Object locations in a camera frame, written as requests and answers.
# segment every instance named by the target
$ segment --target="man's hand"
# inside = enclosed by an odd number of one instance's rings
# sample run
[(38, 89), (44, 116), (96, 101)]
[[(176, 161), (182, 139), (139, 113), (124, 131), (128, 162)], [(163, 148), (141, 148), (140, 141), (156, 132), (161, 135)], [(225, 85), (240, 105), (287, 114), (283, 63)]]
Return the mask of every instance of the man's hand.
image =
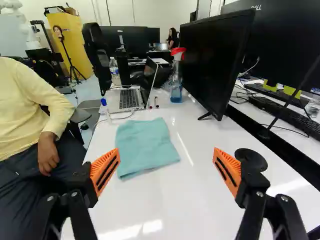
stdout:
[(56, 135), (50, 131), (40, 134), (38, 141), (38, 165), (40, 172), (50, 176), (50, 172), (59, 163), (60, 159), (55, 145)]

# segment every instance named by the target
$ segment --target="teal towel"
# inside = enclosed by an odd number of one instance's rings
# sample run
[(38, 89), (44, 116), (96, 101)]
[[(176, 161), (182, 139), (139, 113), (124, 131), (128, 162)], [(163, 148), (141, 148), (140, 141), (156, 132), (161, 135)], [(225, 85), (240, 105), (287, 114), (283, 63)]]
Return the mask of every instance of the teal towel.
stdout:
[(117, 168), (120, 179), (180, 161), (162, 117), (152, 121), (129, 120), (120, 125), (116, 131), (115, 146), (121, 160)]

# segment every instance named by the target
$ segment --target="blue liquid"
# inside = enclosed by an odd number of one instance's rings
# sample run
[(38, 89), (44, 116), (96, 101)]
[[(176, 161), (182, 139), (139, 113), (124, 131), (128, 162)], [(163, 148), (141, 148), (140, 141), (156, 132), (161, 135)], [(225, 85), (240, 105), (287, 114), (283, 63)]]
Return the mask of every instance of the blue liquid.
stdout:
[(182, 87), (175, 87), (171, 90), (170, 101), (172, 103), (181, 103), (182, 102)]

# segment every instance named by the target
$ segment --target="black keyboard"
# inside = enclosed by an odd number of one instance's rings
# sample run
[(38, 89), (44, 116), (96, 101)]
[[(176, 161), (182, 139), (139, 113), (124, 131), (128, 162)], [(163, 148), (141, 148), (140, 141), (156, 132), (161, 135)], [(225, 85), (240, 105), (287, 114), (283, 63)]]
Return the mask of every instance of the black keyboard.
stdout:
[[(269, 96), (269, 97), (272, 97), (274, 99), (278, 99), (280, 101), (283, 101), (283, 102), (287, 102), (287, 100), (289, 99), (289, 95), (285, 94), (283, 92), (283, 90), (277, 90), (276, 92), (273, 92), (273, 91), (270, 91), (268, 89), (265, 89), (263, 87), (264, 85), (261, 84), (261, 83), (250, 83), (250, 84), (245, 84), (244, 87), (249, 89), (249, 90), (252, 90), (252, 91), (255, 91), (255, 92), (258, 92), (258, 93), (262, 93), (266, 96)], [(300, 101), (299, 99), (297, 98), (293, 98), (292, 101), (290, 102), (291, 105), (294, 105), (298, 108), (301, 108), (303, 109), (308, 103), (309, 103), (309, 99), (301, 96), (300, 97)]]
[(135, 108), (139, 106), (137, 89), (125, 89), (120, 91), (120, 109)]
[(263, 96), (249, 96), (249, 103), (262, 109), (273, 116), (278, 116), (282, 112), (280, 119), (300, 129), (309, 136), (320, 141), (320, 124), (310, 118), (297, 113), (289, 108), (284, 108), (282, 105)]

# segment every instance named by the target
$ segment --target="monitor stand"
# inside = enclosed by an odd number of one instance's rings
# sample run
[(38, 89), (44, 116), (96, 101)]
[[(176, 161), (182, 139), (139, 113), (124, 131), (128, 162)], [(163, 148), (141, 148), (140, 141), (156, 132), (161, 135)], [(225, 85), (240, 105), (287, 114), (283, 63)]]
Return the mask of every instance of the monitor stand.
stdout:
[(210, 115), (212, 115), (212, 113), (211, 113), (211, 112), (207, 112), (206, 114), (198, 117), (198, 120), (199, 120), (199, 121), (200, 121), (200, 120), (203, 120), (204, 118), (209, 117)]

